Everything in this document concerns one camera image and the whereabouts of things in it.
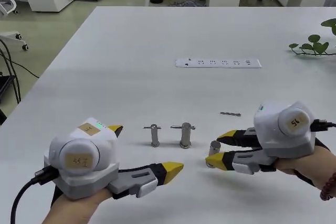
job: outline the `power strip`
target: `power strip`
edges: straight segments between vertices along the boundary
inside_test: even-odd
[[[258,59],[246,60],[209,60],[209,59],[178,59],[178,68],[261,68]]]

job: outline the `white table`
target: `white table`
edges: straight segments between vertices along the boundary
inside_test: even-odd
[[[8,223],[14,197],[43,165],[51,139],[90,116],[124,125],[121,168],[185,164],[144,198],[105,202],[91,223],[332,223],[336,200],[323,203],[318,190],[296,177],[223,172],[207,168],[204,158],[217,136],[252,126],[263,100],[301,100],[319,118],[336,121],[336,60],[287,51],[311,33],[331,38],[319,23],[334,14],[333,8],[98,7],[0,128],[0,223]],[[255,57],[262,69],[175,68],[183,57]],[[183,122],[197,128],[187,150],[178,145],[180,131],[170,129]],[[162,127],[158,148],[142,129],[152,123]],[[318,136],[336,151],[334,130]],[[17,223],[41,223],[53,191],[52,183],[32,187]]]

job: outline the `hand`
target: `hand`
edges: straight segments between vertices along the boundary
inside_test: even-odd
[[[109,198],[111,194],[107,189],[79,200],[70,200],[62,195],[55,201],[42,224],[87,224],[99,204]]]
[[[315,146],[314,153],[309,156],[298,159],[279,159],[276,168],[290,175],[294,175],[294,170],[297,170],[321,190],[336,172],[336,156],[326,148]],[[336,197],[336,188],[331,196]]]

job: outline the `metal bolt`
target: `metal bolt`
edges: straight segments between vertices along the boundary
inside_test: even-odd
[[[220,142],[219,141],[212,141],[210,144],[209,156],[212,156],[220,151]],[[210,168],[214,168],[211,164],[206,162],[206,165]]]
[[[234,116],[237,116],[237,117],[241,117],[240,113],[221,112],[220,114],[222,114],[222,115],[234,115]]]
[[[180,147],[188,149],[191,146],[190,134],[191,130],[195,130],[195,126],[191,126],[189,123],[183,123],[182,126],[171,126],[172,129],[182,129],[182,136],[180,141]]]
[[[152,146],[158,147],[160,145],[159,138],[158,138],[158,130],[160,130],[161,127],[158,127],[156,124],[152,124],[150,127],[144,127],[144,129],[151,129]]]

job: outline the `handwritten label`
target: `handwritten label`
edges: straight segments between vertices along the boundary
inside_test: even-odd
[[[68,169],[91,168],[93,158],[91,153],[67,153],[65,167]]]
[[[81,129],[82,131],[85,131],[87,134],[89,134],[90,136],[93,136],[95,134],[97,134],[98,132],[100,132],[100,129],[94,127],[92,124],[90,123],[85,123],[82,124],[81,126],[78,127],[79,129]]]
[[[287,121],[287,127],[290,131],[294,132],[308,123],[306,115],[299,113],[294,116],[291,120]]]

